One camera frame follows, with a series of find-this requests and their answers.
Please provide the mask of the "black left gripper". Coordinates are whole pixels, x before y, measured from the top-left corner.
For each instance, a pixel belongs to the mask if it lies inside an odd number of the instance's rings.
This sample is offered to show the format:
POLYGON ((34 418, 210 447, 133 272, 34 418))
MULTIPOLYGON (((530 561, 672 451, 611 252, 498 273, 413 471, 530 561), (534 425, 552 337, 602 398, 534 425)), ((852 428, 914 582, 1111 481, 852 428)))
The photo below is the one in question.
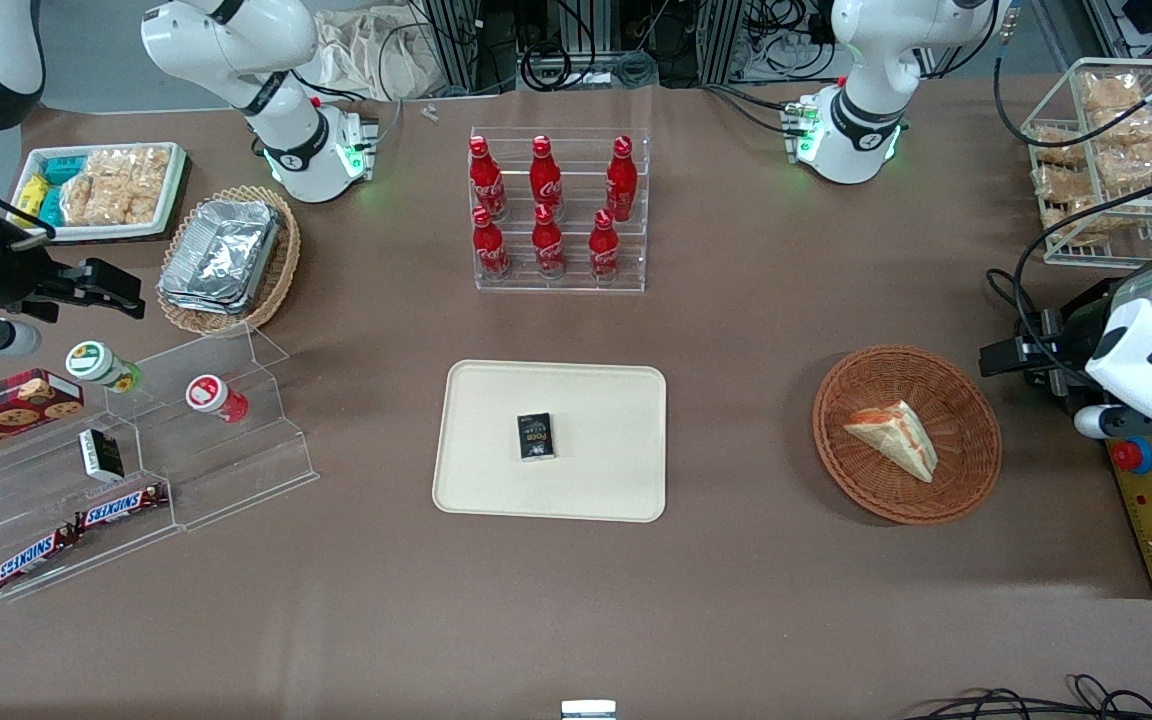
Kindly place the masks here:
POLYGON ((1085 372, 1087 342, 1064 334, 1024 334, 980 348, 984 378, 1021 372, 1025 382, 1051 392, 1092 391, 1085 372))

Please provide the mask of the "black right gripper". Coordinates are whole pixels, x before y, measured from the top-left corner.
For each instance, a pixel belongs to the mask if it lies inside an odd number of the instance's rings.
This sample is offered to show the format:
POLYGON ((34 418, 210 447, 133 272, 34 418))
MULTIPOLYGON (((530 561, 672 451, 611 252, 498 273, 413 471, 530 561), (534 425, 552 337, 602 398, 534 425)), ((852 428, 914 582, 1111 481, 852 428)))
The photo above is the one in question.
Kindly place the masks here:
POLYGON ((141 278, 99 258, 84 259, 84 287, 65 276, 69 266, 50 258, 44 247, 24 251, 0 242, 0 313, 55 323, 61 305, 105 306, 132 319, 145 318, 141 278))

